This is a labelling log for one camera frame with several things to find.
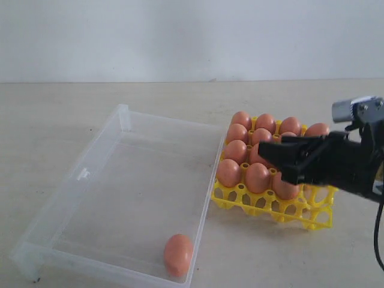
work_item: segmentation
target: table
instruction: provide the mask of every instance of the table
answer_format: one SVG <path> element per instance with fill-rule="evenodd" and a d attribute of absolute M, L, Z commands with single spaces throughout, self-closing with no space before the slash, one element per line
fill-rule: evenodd
<path fill-rule="evenodd" d="M 330 123 L 334 101 L 383 94 L 382 79 L 0 84 L 1 286 L 31 287 L 8 254 L 117 104 L 218 125 L 238 110 L 311 124 Z M 211 203 L 192 287 L 382 287 L 373 253 L 376 211 L 376 203 L 341 191 L 334 227 L 308 232 Z M 53 268 L 43 268 L 37 285 L 120 287 Z"/>

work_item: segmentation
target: clear plastic container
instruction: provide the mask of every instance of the clear plastic container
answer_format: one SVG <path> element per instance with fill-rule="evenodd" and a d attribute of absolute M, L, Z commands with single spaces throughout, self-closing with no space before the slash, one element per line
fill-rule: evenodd
<path fill-rule="evenodd" d="M 50 265 L 127 287 L 189 287 L 223 134 L 119 105 L 11 258 L 34 281 Z M 163 264 L 177 233 L 194 242 L 183 279 Z"/>

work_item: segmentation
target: plastic egg tray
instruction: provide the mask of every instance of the plastic egg tray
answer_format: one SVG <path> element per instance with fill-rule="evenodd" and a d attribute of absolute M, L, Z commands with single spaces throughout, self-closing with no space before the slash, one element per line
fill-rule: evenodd
<path fill-rule="evenodd" d="M 252 129 L 248 131 L 249 138 L 252 135 L 257 117 L 252 118 Z M 276 121 L 276 132 L 273 139 L 277 140 L 279 135 L 279 127 L 281 121 Z M 301 136 L 304 135 L 307 126 L 303 125 Z M 242 181 L 235 187 L 225 187 L 217 179 L 215 179 L 214 187 L 211 193 L 211 199 L 223 209 L 230 209 L 239 206 L 243 211 L 252 216 L 258 216 L 262 213 L 269 213 L 272 218 L 281 223 L 292 220 L 298 220 L 305 229 L 319 230 L 322 228 L 332 227 L 332 205 L 334 202 L 334 193 L 337 191 L 335 187 L 326 186 L 318 187 L 313 185 L 300 185 L 300 192 L 290 200 L 280 199 L 272 190 L 269 189 L 260 194 L 254 194 L 248 191 L 244 184 L 245 171 L 249 167 L 249 163 L 242 163 Z M 272 175 L 277 170 L 270 168 Z"/>

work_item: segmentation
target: black cable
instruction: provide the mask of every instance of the black cable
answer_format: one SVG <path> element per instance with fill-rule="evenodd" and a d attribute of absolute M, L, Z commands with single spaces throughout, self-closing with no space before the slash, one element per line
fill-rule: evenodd
<path fill-rule="evenodd" d="M 384 193 L 382 192 L 382 198 L 379 203 L 379 208 L 377 210 L 376 220 L 374 223 L 374 231 L 373 231 L 373 249 L 374 249 L 374 255 L 376 256 L 376 260 L 380 267 L 384 271 L 384 263 L 382 261 L 382 258 L 380 257 L 380 251 L 379 251 L 379 229 L 380 229 L 380 220 L 383 213 L 383 207 L 384 207 Z"/>

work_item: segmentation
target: egg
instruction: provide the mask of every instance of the egg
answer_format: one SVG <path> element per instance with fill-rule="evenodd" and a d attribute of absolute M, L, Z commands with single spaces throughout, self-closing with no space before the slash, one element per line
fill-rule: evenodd
<path fill-rule="evenodd" d="M 251 137 L 252 145 L 258 144 L 260 141 L 269 142 L 272 140 L 272 134 L 265 128 L 256 129 Z"/>
<path fill-rule="evenodd" d="M 235 160 L 239 165 L 247 159 L 247 145 L 241 140 L 234 140 L 224 148 L 224 159 Z"/>
<path fill-rule="evenodd" d="M 276 173 L 272 180 L 272 189 L 276 195 L 283 200 L 290 200 L 295 198 L 300 191 L 298 185 L 292 185 L 288 182 L 281 180 L 281 172 Z"/>
<path fill-rule="evenodd" d="M 235 160 L 224 159 L 218 164 L 216 178 L 225 187 L 234 187 L 241 181 L 241 168 Z"/>
<path fill-rule="evenodd" d="M 234 114 L 232 117 L 232 120 L 230 122 L 231 124 L 241 124 L 243 125 L 247 130 L 252 129 L 252 119 L 251 116 L 245 112 L 245 111 L 239 111 Z"/>
<path fill-rule="evenodd" d="M 329 126 L 325 123 L 316 123 L 313 124 L 310 128 L 306 130 L 304 136 L 321 136 L 329 134 Z"/>
<path fill-rule="evenodd" d="M 271 173 L 262 163 L 254 163 L 245 173 L 245 186 L 252 193 L 260 194 L 269 188 Z"/>
<path fill-rule="evenodd" d="M 226 142 L 229 143 L 233 140 L 241 140 L 248 143 L 248 130 L 241 124 L 231 124 L 228 128 Z"/>
<path fill-rule="evenodd" d="M 301 123 L 296 117 L 288 117 L 281 123 L 279 134 L 283 134 L 288 131 L 295 133 L 296 136 L 300 136 Z"/>
<path fill-rule="evenodd" d="M 173 235 L 164 249 L 164 264 L 167 272 L 174 277 L 184 276 L 191 264 L 193 244 L 183 234 Z"/>
<path fill-rule="evenodd" d="M 272 164 L 266 161 L 264 158 L 262 158 L 259 155 L 259 144 L 256 144 L 252 147 L 250 151 L 250 157 L 249 157 L 250 164 L 253 163 L 262 163 L 267 168 L 272 168 Z"/>
<path fill-rule="evenodd" d="M 267 129 L 271 134 L 274 134 L 276 131 L 276 122 L 274 117 L 271 114 L 265 113 L 260 115 L 256 119 L 256 124 L 255 124 L 255 130 L 259 128 L 264 128 Z"/>
<path fill-rule="evenodd" d="M 283 136 L 293 136 L 293 137 L 297 137 L 297 135 L 294 133 L 294 132 L 290 132 L 290 131 L 287 131 L 287 132 L 284 132 L 282 135 L 280 135 L 278 137 L 278 141 L 281 142 L 281 138 Z"/>

